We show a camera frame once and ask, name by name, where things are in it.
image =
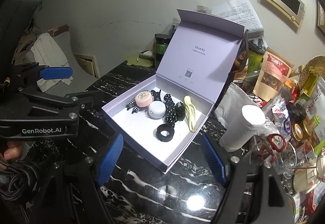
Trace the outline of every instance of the open lavender box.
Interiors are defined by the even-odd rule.
[[[243,38],[244,26],[198,12],[178,10],[181,18],[154,76],[129,89],[103,106],[108,124],[143,158],[166,173],[183,154],[209,116],[231,70]],[[132,114],[126,104],[144,90],[161,89],[174,103],[191,97],[197,113],[196,131],[191,132],[187,119],[175,124],[169,142],[156,137],[157,127],[165,118],[152,119],[147,108]]]

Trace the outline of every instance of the blue gripper pad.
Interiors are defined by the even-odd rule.
[[[220,183],[222,186],[227,186],[228,183],[228,168],[221,161],[219,155],[216,150],[213,148],[209,139],[205,134],[201,136],[201,151],[204,155],[205,160],[207,161],[209,168],[212,171],[212,174],[215,180]]]
[[[45,80],[68,79],[72,76],[71,67],[46,67],[40,71],[40,78]]]
[[[122,152],[123,142],[123,136],[121,134],[118,134],[116,137],[113,136],[113,139],[109,141],[107,152],[103,155],[97,168],[96,181],[98,185],[102,186],[109,181],[115,164]]]

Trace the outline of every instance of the table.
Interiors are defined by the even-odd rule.
[[[154,68],[120,64],[97,80],[89,89],[105,93],[103,105],[155,74]],[[79,136],[61,141],[35,142],[27,156],[45,157],[73,164],[93,156],[106,145],[114,131],[101,109],[80,112]],[[200,150],[200,137],[207,132],[217,140],[225,132],[211,113],[202,129],[167,174],[144,160],[127,143],[110,181],[103,187],[109,213],[115,223],[209,223],[223,197],[224,189],[215,182]],[[250,192],[246,190],[243,199]],[[242,223],[245,210],[239,213]]]

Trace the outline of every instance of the box lid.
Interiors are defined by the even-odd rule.
[[[215,103],[227,80],[244,26],[227,19],[178,10],[181,22],[156,74]]]

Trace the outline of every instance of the red label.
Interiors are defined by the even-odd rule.
[[[268,54],[268,62],[266,64],[265,71],[270,75],[279,79],[282,83],[287,79],[288,72],[290,67],[288,67],[282,60],[279,58]]]

